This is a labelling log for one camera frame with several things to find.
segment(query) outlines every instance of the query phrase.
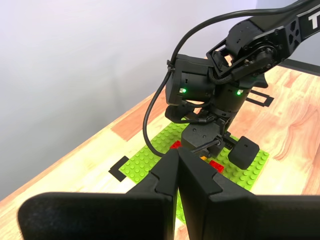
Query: wooden table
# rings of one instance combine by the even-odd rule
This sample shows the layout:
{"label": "wooden table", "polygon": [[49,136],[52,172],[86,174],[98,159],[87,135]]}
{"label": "wooden table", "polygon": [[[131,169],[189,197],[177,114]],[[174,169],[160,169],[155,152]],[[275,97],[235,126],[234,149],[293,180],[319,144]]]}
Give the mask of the wooden table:
{"label": "wooden table", "polygon": [[[275,98],[260,107],[246,102],[230,132],[246,136],[270,153],[253,186],[255,194],[320,194],[320,77],[276,67],[266,74]],[[123,156],[132,157],[144,145],[142,121],[147,97],[72,152],[0,202],[0,239],[22,239],[17,210],[28,198],[44,192],[126,193],[135,184],[122,182],[108,171]],[[165,118],[162,93],[150,116],[148,134],[156,136],[170,121]],[[176,222],[176,238],[188,239],[186,226]]]}

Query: white wall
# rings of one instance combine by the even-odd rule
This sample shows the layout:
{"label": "white wall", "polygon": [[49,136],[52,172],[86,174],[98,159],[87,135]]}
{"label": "white wall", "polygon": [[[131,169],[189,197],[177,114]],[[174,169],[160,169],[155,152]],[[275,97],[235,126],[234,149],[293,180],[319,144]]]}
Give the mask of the white wall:
{"label": "white wall", "polygon": [[[257,0],[256,8],[282,8],[297,0]],[[290,59],[320,66],[320,33],[308,38],[295,50]]]}
{"label": "white wall", "polygon": [[[154,92],[190,28],[255,7],[256,0],[1,0],[0,199]],[[204,57],[238,21],[201,31],[182,53]]]}

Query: green lego baseplate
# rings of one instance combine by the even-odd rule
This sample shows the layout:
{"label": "green lego baseplate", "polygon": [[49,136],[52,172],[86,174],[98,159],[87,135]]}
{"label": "green lego baseplate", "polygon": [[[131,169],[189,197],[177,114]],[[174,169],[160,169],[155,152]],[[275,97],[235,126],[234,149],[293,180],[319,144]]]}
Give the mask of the green lego baseplate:
{"label": "green lego baseplate", "polygon": [[[181,140],[181,133],[187,126],[188,124],[170,123],[164,130],[154,137],[154,139],[152,139],[152,145],[159,152],[166,153],[169,151],[172,144]],[[242,170],[229,161],[229,152],[230,150],[224,148],[217,158],[209,158],[205,161],[209,163],[211,160],[214,160],[223,165],[223,176],[250,191],[264,167],[269,157],[269,153],[260,150],[251,166],[246,170]],[[144,146],[123,166],[121,166],[119,170],[137,184],[144,179],[159,160],[159,156],[154,155],[147,146]],[[183,223],[186,223],[179,191],[176,206],[176,217]]]}

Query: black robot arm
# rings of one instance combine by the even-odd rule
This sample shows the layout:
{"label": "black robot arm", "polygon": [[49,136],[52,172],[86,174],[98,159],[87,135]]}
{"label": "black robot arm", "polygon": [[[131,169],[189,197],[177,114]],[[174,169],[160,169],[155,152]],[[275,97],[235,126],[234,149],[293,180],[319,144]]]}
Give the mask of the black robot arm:
{"label": "black robot arm", "polygon": [[[205,157],[216,157],[227,147],[231,162],[241,169],[249,167],[259,146],[245,137],[233,140],[228,128],[252,88],[268,87],[264,73],[320,31],[319,19],[319,1],[309,0],[282,14],[239,22],[207,59],[178,54],[166,84],[165,116],[177,124],[190,123],[182,132],[182,145]],[[198,114],[195,108],[201,108]]]}

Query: black padded object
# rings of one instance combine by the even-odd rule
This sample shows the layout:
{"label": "black padded object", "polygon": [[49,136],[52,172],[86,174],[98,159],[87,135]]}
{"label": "black padded object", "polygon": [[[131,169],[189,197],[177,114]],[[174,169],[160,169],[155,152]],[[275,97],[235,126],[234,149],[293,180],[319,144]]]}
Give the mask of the black padded object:
{"label": "black padded object", "polygon": [[43,193],[18,211],[25,240],[173,240],[179,156],[167,153],[127,194]]}
{"label": "black padded object", "polygon": [[320,239],[320,196],[256,196],[187,149],[178,152],[190,240]]}
{"label": "black padded object", "polygon": [[255,160],[259,150],[260,148],[256,143],[242,136],[230,151],[228,158],[231,163],[245,170]]}

